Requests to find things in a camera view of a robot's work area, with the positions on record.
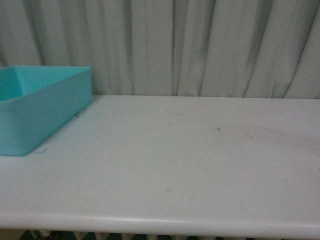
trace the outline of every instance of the gray curtain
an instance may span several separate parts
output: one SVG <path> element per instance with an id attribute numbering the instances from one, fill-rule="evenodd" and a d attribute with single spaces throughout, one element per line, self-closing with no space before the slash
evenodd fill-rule
<path id="1" fill-rule="evenodd" d="M 94 94 L 319 99 L 319 0 L 1 0 L 0 64 L 91 66 Z"/>

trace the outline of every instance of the plastic tray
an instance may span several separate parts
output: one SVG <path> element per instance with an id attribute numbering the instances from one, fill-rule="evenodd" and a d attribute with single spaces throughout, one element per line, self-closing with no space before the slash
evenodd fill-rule
<path id="1" fill-rule="evenodd" d="M 92 101 L 90 67 L 0 69 L 0 155 L 30 153 Z"/>

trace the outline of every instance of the radiator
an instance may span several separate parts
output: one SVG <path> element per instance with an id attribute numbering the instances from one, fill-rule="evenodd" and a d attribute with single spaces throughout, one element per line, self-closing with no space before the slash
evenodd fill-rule
<path id="1" fill-rule="evenodd" d="M 52 234 L 52 231 L 31 231 L 31 234 L 36 239 L 39 237 L 48 237 Z M 88 232 L 73 232 L 76 240 L 86 239 Z M 165 236 L 165 235 L 137 235 L 137 234 L 111 234 L 111 233 L 92 233 L 96 240 L 281 240 L 275 238 L 240 238 L 240 237 L 215 237 L 215 236 Z"/>

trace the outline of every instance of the white surface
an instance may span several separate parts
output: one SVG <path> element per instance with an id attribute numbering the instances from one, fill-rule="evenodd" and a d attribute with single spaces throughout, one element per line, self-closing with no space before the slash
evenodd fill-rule
<path id="1" fill-rule="evenodd" d="M 0 156 L 0 228 L 320 237 L 320 100 L 99 96 Z"/>

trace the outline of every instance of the white curtain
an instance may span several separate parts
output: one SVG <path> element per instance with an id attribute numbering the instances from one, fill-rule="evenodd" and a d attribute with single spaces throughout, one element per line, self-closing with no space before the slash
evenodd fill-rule
<path id="1" fill-rule="evenodd" d="M 0 65 L 91 66 L 93 93 L 320 98 L 319 0 L 0 0 Z"/>

